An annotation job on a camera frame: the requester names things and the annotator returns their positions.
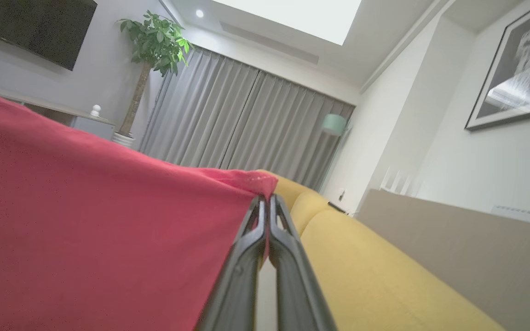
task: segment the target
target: braided plant trunk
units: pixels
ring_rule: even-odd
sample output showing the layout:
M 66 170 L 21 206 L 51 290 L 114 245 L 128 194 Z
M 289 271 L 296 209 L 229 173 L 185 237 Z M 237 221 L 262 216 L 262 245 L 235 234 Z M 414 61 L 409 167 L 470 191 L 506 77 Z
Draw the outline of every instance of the braided plant trunk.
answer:
M 151 69 L 153 69 L 153 65 L 145 62 L 143 65 L 143 71 L 140 74 L 140 78 L 138 79 L 138 84 L 136 84 L 136 90 L 134 92 L 134 96 L 132 97 L 132 103 L 130 103 L 128 113 L 126 114 L 126 119 L 124 119 L 124 123 L 122 123 L 122 127 L 118 131 L 118 133 L 122 136 L 130 137 L 132 123 L 134 123 L 134 117 L 136 117 L 140 100 L 143 98 L 144 88 L 147 86 Z

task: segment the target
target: picture frame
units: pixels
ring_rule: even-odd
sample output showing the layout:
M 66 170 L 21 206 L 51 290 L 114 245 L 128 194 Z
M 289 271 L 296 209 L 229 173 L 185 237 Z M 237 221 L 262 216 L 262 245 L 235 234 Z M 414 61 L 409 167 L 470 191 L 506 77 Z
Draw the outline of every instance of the picture frame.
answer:
M 530 119 L 530 11 L 504 29 L 465 129 Z

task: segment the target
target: wall-mounted television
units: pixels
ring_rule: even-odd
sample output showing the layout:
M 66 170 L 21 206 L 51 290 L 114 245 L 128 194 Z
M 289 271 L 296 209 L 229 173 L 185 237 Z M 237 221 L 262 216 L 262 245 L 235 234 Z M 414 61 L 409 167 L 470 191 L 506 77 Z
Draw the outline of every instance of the wall-mounted television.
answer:
M 0 39 L 73 70 L 93 0 L 0 0 Z

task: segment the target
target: sofa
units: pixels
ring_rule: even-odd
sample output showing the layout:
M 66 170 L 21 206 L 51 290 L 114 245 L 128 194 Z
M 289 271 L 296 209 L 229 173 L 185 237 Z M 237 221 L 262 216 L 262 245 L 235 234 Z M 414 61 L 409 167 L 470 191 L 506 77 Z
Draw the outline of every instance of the sofa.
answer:
M 502 331 L 492 318 L 315 191 L 277 176 L 340 331 Z

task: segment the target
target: lamp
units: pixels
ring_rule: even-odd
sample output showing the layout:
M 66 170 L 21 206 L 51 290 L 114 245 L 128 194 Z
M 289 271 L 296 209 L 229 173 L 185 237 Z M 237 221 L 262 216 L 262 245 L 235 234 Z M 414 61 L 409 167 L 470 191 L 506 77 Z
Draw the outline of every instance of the lamp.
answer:
M 322 132 L 330 134 L 331 136 L 342 136 L 347 126 L 347 119 L 341 115 L 328 114 L 324 117 L 322 123 Z

